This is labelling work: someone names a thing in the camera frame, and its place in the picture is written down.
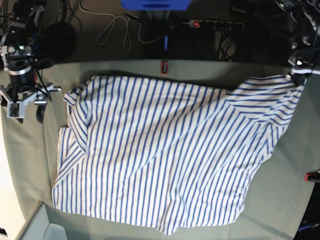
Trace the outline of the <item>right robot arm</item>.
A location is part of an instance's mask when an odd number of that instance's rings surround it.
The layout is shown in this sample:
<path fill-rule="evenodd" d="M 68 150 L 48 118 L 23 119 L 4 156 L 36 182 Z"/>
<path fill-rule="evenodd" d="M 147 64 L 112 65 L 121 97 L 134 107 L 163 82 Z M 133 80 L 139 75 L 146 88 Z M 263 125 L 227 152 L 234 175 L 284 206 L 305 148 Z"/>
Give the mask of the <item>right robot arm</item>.
<path fill-rule="evenodd" d="M 45 0 L 17 0 L 13 4 L 7 33 L 1 36 L 0 58 L 9 84 L 0 87 L 0 105 L 9 119 L 23 123 L 28 104 L 37 106 L 36 120 L 43 123 L 51 92 L 61 90 L 45 83 L 40 70 L 53 65 L 41 46 L 41 21 Z"/>

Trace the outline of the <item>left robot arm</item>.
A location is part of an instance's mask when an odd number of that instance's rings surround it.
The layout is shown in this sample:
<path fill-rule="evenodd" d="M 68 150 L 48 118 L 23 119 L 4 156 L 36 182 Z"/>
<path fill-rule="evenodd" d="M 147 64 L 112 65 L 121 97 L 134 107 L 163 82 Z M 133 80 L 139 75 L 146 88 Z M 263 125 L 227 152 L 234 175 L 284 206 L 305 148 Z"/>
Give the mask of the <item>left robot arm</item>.
<path fill-rule="evenodd" d="M 291 65 L 286 78 L 301 86 L 311 75 L 320 74 L 320 2 L 318 0 L 277 0 L 289 15 Z"/>

